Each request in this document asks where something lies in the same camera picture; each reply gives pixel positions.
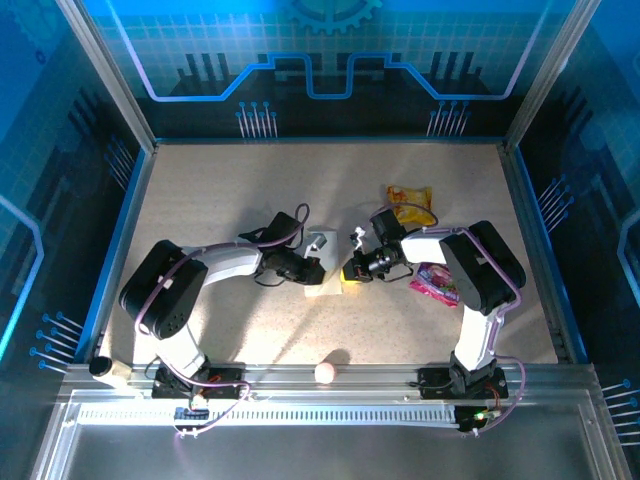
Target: snack bag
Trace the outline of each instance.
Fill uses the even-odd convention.
[[[438,263],[420,264],[418,273],[409,283],[409,287],[440,300],[451,308],[456,307],[460,301],[449,269]]]
[[[421,190],[387,185],[387,197],[391,203],[417,203],[431,210],[431,187]],[[393,209],[396,218],[402,224],[419,223],[426,227],[436,223],[435,219],[424,210],[415,207],[396,207]]]

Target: pink snack bag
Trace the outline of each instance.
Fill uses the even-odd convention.
[[[453,308],[458,305],[460,296],[449,269],[438,263],[422,263],[418,273],[409,283],[409,287],[420,293],[440,300],[445,305]]]

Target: yellow snack bag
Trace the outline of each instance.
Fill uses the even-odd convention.
[[[431,187],[420,190],[404,188],[397,185],[387,185],[387,197],[391,203],[416,203],[431,210]],[[416,207],[396,207],[393,209],[400,223],[419,223],[424,226],[434,225],[432,215]]]

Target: pink ball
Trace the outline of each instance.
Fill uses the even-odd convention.
[[[336,367],[329,362],[322,362],[316,365],[315,369],[316,382],[329,384],[336,378]]]

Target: speckled work surface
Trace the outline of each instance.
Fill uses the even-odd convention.
[[[387,183],[433,187],[442,226],[491,221],[523,264],[524,305],[507,318],[498,351],[526,362],[556,362],[542,307],[496,148],[444,144],[162,146],[120,287],[150,248],[223,242],[269,223],[279,210],[311,205],[309,226],[348,235],[384,200]],[[263,288],[249,277],[206,287],[189,321],[210,358],[245,363],[310,363],[333,352],[337,363],[447,361],[462,322],[450,309],[392,284],[347,285],[339,296],[305,298],[303,287]],[[146,363],[152,342],[114,305],[103,353]]]

